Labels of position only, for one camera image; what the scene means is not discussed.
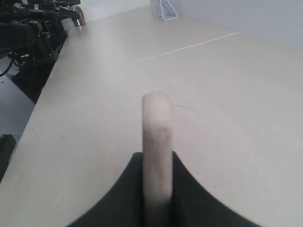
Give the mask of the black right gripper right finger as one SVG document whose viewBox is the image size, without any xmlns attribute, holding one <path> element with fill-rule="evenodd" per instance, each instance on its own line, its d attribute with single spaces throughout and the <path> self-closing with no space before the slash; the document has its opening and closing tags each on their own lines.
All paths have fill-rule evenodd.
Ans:
<svg viewBox="0 0 303 227">
<path fill-rule="evenodd" d="M 187 170 L 176 152 L 173 161 L 174 227 L 257 227 L 209 193 Z"/>
</svg>

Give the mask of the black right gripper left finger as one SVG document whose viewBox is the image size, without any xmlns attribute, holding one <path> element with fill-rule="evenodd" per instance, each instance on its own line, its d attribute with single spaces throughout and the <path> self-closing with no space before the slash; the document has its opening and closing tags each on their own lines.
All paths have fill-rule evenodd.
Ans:
<svg viewBox="0 0 303 227">
<path fill-rule="evenodd" d="M 111 189 L 70 227 L 142 227 L 142 152 L 131 156 Z"/>
</svg>

